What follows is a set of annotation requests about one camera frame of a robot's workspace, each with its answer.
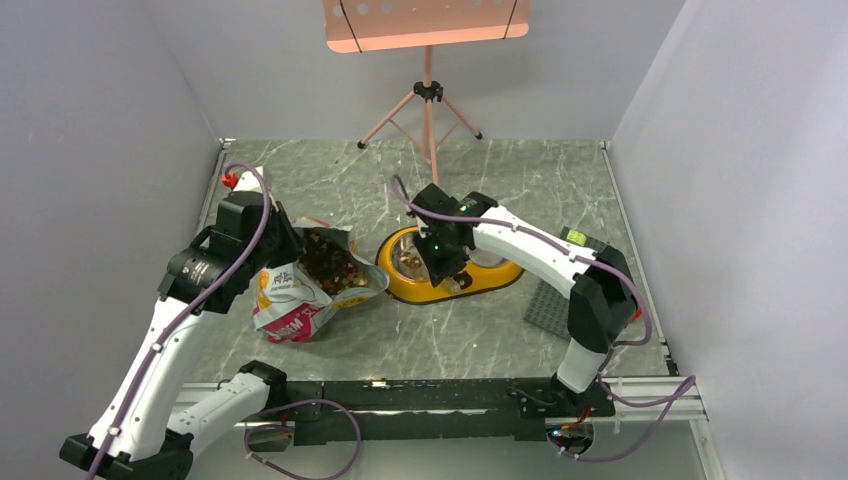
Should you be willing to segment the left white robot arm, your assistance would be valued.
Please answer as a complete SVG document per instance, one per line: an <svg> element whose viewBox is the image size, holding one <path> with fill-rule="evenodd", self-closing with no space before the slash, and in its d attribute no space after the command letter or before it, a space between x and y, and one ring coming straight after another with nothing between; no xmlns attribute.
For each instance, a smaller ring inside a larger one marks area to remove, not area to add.
<svg viewBox="0 0 848 480"><path fill-rule="evenodd" d="M235 423L279 417L287 375L258 360L221 393L173 410L189 370L234 300L265 267L286 266L303 244L282 205L257 191L233 191L216 221L171 258L151 325L121 387L86 433L69 436L61 460L104 479L184 479L196 457Z"/></svg>

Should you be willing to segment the pet food bag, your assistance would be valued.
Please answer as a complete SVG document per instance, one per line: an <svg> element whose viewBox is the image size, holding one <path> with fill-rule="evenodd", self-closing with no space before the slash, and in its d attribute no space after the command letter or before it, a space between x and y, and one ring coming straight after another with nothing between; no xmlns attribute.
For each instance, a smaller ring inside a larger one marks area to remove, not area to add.
<svg viewBox="0 0 848 480"><path fill-rule="evenodd" d="M338 310L359 305L389 285L388 274L358 255L350 226L301 217L304 254L260 271L252 311L255 331L272 343L312 339Z"/></svg>

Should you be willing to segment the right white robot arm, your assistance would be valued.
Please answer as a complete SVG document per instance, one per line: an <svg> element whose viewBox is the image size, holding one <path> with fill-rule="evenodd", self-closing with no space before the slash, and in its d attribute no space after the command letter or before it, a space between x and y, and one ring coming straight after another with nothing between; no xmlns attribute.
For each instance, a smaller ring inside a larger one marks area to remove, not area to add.
<svg viewBox="0 0 848 480"><path fill-rule="evenodd" d="M643 304L623 255L553 236L479 192L458 200L429 184L409 197L399 178L393 188L417 221L414 245L432 286L460 273L472 252L482 250L537 276L567 300L569 345L553 376L551 398L560 413L578 414Z"/></svg>

